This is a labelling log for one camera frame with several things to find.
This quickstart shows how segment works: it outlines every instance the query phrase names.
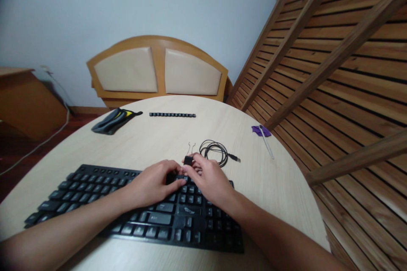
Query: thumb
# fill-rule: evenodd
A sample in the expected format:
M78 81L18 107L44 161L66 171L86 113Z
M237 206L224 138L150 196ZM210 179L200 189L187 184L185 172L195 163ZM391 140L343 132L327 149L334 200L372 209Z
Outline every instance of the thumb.
M175 180L174 182L168 184L165 190L168 194L172 194L177 191L181 186L185 185L187 182L184 179Z

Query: wooden chair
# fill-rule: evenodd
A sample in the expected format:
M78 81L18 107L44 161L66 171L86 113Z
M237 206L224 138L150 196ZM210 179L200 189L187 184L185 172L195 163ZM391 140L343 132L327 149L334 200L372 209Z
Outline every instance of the wooden chair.
M223 102L228 81L228 70L211 56L165 36L123 40L90 59L87 66L92 86L107 107L172 94Z

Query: beige cushion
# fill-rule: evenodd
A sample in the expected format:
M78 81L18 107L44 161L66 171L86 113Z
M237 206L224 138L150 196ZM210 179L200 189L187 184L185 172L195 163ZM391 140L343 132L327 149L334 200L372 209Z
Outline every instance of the beige cushion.
M173 94L217 95L222 73L184 52L165 51L165 91Z
M104 90L158 92L153 56L149 47L122 51L95 65Z

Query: keyboard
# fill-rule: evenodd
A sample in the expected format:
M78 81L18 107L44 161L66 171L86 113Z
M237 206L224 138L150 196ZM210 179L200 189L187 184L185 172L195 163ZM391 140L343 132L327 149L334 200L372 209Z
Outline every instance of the keyboard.
M83 164L26 219L25 228L98 200L129 184L140 173ZM177 179L185 179L187 184L162 202L121 215L99 236L244 253L240 226L206 200L191 178L168 175L167 184Z

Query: forearm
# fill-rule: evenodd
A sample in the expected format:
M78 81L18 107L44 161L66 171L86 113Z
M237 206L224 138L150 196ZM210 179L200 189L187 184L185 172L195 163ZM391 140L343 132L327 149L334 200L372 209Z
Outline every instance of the forearm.
M40 223L2 243L15 270L55 270L124 211L120 192Z
M238 192L223 209L241 225L277 270L347 270L316 242Z

